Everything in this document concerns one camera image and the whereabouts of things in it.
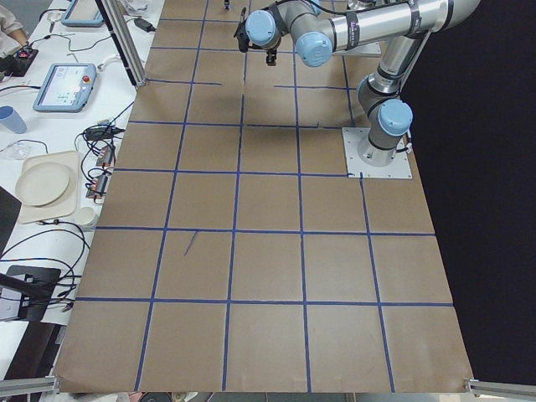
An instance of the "touchscreen display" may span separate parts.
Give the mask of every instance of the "touchscreen display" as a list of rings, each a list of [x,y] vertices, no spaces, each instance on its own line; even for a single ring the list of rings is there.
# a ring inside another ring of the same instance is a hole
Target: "touchscreen display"
[[[73,6],[69,19],[88,21],[95,19],[98,12],[99,8],[95,4],[95,0],[78,0]]]
[[[72,106],[80,93],[80,83],[85,75],[85,67],[78,65],[58,65],[50,76],[43,99],[43,106]]]

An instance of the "robotic arm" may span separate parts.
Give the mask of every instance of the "robotic arm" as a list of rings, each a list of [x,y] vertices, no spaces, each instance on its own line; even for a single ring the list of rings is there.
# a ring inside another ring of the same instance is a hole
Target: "robotic arm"
[[[235,33],[242,52],[264,49],[266,61],[275,65],[281,38],[292,36],[303,63],[318,67],[333,52],[391,39],[378,68],[358,86],[358,98],[371,122],[359,156],[374,166],[386,166],[394,158],[400,138],[409,130],[413,114],[399,98],[427,34],[452,28],[477,8],[480,0],[350,0],[346,12],[320,19],[319,0],[280,0],[243,18]]]

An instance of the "beige tray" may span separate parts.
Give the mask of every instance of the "beige tray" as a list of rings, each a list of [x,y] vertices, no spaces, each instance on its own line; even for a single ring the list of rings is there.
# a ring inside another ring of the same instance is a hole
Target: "beige tray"
[[[60,218],[71,215],[78,205],[78,170],[80,168],[80,155],[76,151],[66,151],[50,153],[49,155],[40,155],[38,157],[29,157],[24,161],[23,171],[45,162],[56,162],[65,165],[70,170],[69,186],[65,192],[50,204],[40,207],[31,207],[24,205],[20,209],[18,222],[20,224],[29,224],[39,220]]]

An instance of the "white table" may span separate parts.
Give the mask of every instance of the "white table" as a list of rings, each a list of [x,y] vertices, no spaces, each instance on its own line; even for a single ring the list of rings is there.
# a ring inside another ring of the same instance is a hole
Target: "white table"
[[[143,17],[157,26],[160,12],[165,0],[149,0],[148,10]],[[49,8],[67,8],[69,2],[66,0],[54,0]],[[49,34],[49,22],[43,17],[37,28],[34,30],[30,42],[41,39]],[[137,28],[132,22],[128,23],[131,36],[137,47],[140,58],[145,62],[149,54],[154,33],[145,33]],[[72,49],[82,49],[91,46],[99,39],[109,36],[106,25],[100,28],[69,28],[61,23],[56,23],[53,34],[74,34],[69,36],[72,41]],[[26,76],[21,78],[11,78],[7,83],[0,84],[0,88],[11,85],[39,85],[43,84],[44,78],[53,63],[75,63],[72,55],[68,55],[68,41],[66,39],[52,37],[34,44],[34,48],[39,50],[38,57],[33,62]],[[93,49],[75,53],[80,63],[100,64],[106,57],[117,54],[116,47],[112,39],[107,39],[98,43]],[[18,139],[39,140],[48,145],[49,152],[71,151],[75,149],[74,139],[86,127],[95,125],[98,121],[116,116],[136,97],[136,90],[131,85],[121,62],[110,63],[105,70],[98,73],[95,81],[95,88],[90,96],[88,104],[79,113],[39,113],[32,109],[36,90],[17,89],[0,92],[0,106],[12,106],[21,115],[28,126],[28,130],[22,134],[13,134],[5,127],[0,126],[0,149],[5,148],[11,142]],[[126,127],[130,109],[126,111],[117,121],[116,125],[121,128]],[[44,154],[44,147],[37,143],[26,142],[24,145],[31,146],[29,156]],[[80,141],[80,152],[82,155],[87,151],[83,141]],[[95,164],[92,156],[88,157],[87,168]],[[22,160],[0,158],[0,185],[10,193],[14,192],[15,184],[21,174],[23,166]],[[80,207],[91,206],[99,213],[99,207],[92,200],[85,198],[84,180],[80,179]],[[72,216],[63,220],[73,222]],[[41,226],[37,224],[17,224],[13,230],[8,246],[20,241],[30,235],[36,234],[46,229],[61,228],[74,229],[66,226]],[[93,234],[86,232],[86,239],[90,243]],[[54,232],[39,236],[35,240],[21,245],[10,252],[6,258],[29,258],[29,257],[49,257],[65,260],[72,263],[76,260],[81,250],[81,241],[71,234]],[[75,273],[81,275],[87,252],[82,261],[75,267]],[[0,263],[0,272],[5,273],[8,267],[15,263]],[[58,264],[48,261],[24,262],[21,265],[37,265],[45,267],[59,267]],[[54,295],[61,292],[62,288],[57,288]],[[66,325],[69,321],[70,313],[62,312],[61,307],[50,308],[43,319],[43,322],[53,322]],[[13,360],[20,340],[28,326],[27,322],[0,322],[0,379],[5,377],[9,364]]]

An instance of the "black background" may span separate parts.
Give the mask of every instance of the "black background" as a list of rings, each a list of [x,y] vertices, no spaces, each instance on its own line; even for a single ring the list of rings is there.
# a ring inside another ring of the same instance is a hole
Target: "black background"
[[[402,96],[474,377],[512,384],[536,384],[535,53],[536,2],[482,0]]]

